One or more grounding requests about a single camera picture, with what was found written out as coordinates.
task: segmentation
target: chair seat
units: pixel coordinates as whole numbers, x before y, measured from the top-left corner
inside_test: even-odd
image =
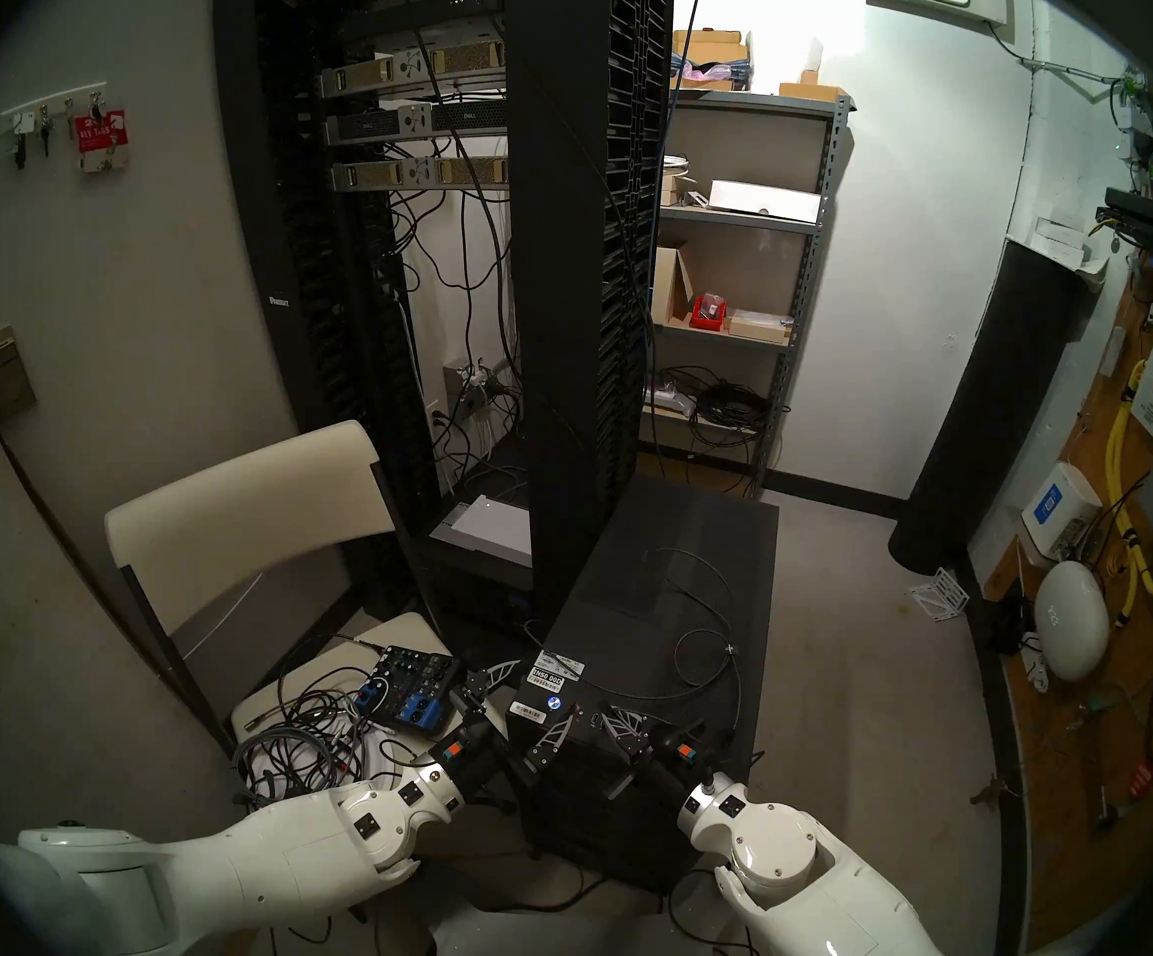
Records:
[[[363,615],[357,614],[355,617],[363,618]],[[348,622],[346,628],[341,630],[341,633],[354,635],[356,640],[376,643],[379,647],[410,647],[412,650],[430,654],[449,653],[447,647],[444,647],[444,642],[436,635],[430,624],[420,614],[402,614],[394,619],[387,619],[383,624],[377,624],[359,633],[352,631]],[[360,685],[363,685],[364,678],[372,671],[379,660],[380,656],[369,647],[351,642],[338,643],[338,646],[331,647],[330,650],[312,657],[311,661],[299,668],[294,668],[293,671],[288,671],[285,675],[285,685],[282,686],[285,701],[295,699],[302,691],[311,687],[317,678],[330,671],[333,673],[324,678],[321,683],[317,683],[314,687],[334,688],[340,692],[355,691]],[[357,670],[336,671],[338,668]],[[231,712],[231,727],[234,730],[235,739],[243,740],[246,737],[259,733],[267,727],[273,727],[282,722],[282,716],[279,713],[269,713],[277,705],[276,688],[277,684],[271,683],[265,688],[257,690]],[[502,713],[497,708],[493,708],[493,706],[488,706],[487,715],[492,725],[504,736],[506,728],[505,717],[503,717]],[[254,720],[258,720],[258,722],[251,729],[246,728]],[[447,723],[444,724],[444,729],[439,732],[439,739],[451,733],[460,722],[460,713],[453,712],[449,716]],[[417,752],[419,755],[423,755],[423,753],[435,746],[435,743],[439,742],[439,739],[425,739],[413,730],[401,731],[400,739],[406,746]]]

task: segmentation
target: white wall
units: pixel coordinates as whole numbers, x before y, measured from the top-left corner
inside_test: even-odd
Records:
[[[82,175],[60,126],[16,171],[0,135],[0,325],[39,401],[6,434],[134,617],[103,514],[296,428],[234,209],[210,0],[35,0],[0,40],[0,112],[96,81],[128,113],[128,170]],[[274,573],[196,660],[243,690],[346,586],[332,551]]]
[[[1027,0],[1016,30],[1027,44]],[[675,0],[675,27],[692,0]],[[977,32],[865,0],[700,0],[698,27],[752,30],[754,91],[797,81],[856,99],[815,315],[773,467],[906,497],[962,376],[1001,256],[1027,71]]]
[[[242,815],[229,761],[116,632],[0,446],[0,843],[75,820],[155,843]]]
[[[1037,58],[1102,75],[1123,70],[1125,61],[1118,52],[1049,3],[1035,0],[1035,18]],[[1032,45],[1018,50],[1032,54]],[[1040,204],[1070,209],[1090,226],[1107,187],[1130,188],[1130,170],[1116,149],[1121,136],[1111,122],[1107,85],[1049,71],[1038,71],[1034,80],[1032,135],[1010,226],[1012,236],[1022,240],[1028,238]],[[1091,239],[1091,255],[1110,256],[1107,279],[1082,338],[1064,349],[1024,447],[970,542],[970,559],[981,580],[1010,547],[1016,510],[1027,505],[1049,475],[1076,423],[1116,319],[1128,277],[1125,261],[1132,251],[1123,244],[1111,255],[1108,232]]]

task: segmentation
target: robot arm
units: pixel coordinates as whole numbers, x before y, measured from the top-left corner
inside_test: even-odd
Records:
[[[641,717],[606,703],[601,712],[630,776],[680,800],[678,828],[691,845],[726,861],[714,871],[717,889],[764,940],[764,953],[939,956],[907,899],[806,812],[749,801],[746,786],[714,771],[685,730],[647,733]]]
[[[60,890],[93,911],[105,954],[181,954],[202,938],[324,917],[415,872],[417,830],[451,822],[503,763],[508,744],[484,713],[512,664],[476,671],[450,695],[460,724],[401,767],[394,790],[369,781],[269,804],[221,833],[146,843],[120,830],[42,828],[18,846],[45,861],[32,894]]]

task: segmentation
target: yellow cable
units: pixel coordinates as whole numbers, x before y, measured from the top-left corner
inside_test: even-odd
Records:
[[[1121,488],[1121,453],[1124,447],[1125,426],[1130,421],[1130,408],[1133,405],[1133,396],[1138,390],[1138,384],[1143,381],[1143,372],[1146,369],[1146,361],[1139,360],[1130,372],[1130,379],[1125,385],[1128,397],[1121,400],[1121,407],[1116,409],[1116,421],[1111,424],[1111,432],[1108,435],[1108,445],[1105,457],[1105,474],[1108,482],[1108,497],[1113,505],[1120,503],[1124,495]],[[1147,559],[1144,557],[1143,548],[1138,545],[1138,533],[1130,520],[1130,512],[1124,504],[1116,507],[1116,532],[1121,534],[1125,545],[1130,549],[1133,562],[1130,566],[1130,589],[1125,594],[1124,605],[1120,616],[1116,616],[1114,626],[1122,627],[1130,622],[1130,614],[1133,609],[1135,596],[1138,593],[1138,580],[1143,579],[1144,589],[1148,595],[1153,595],[1152,570],[1147,567]]]

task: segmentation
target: concrete floor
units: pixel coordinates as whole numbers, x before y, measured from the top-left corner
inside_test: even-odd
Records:
[[[944,956],[990,954],[1001,835],[997,815],[967,800],[988,783],[993,755],[965,618],[935,624],[911,600],[907,588],[921,580],[886,552],[892,521],[779,494],[763,499],[779,507],[781,534],[756,743],[766,756],[749,795],[815,815],[899,888]],[[485,808],[474,822],[424,827],[420,853],[459,858],[451,865],[489,904],[551,904],[579,883],[563,860],[528,859],[518,821]],[[680,909],[688,928],[741,940],[724,924],[713,881],[692,880]],[[421,956],[430,938],[398,894],[369,905],[383,919],[380,951]],[[610,883],[572,913],[647,916],[655,905]],[[296,928],[323,934],[323,924]],[[278,953],[372,954],[372,932],[342,914],[327,946],[277,929]],[[698,951],[677,942],[656,950]],[[259,934],[250,953],[270,951]]]

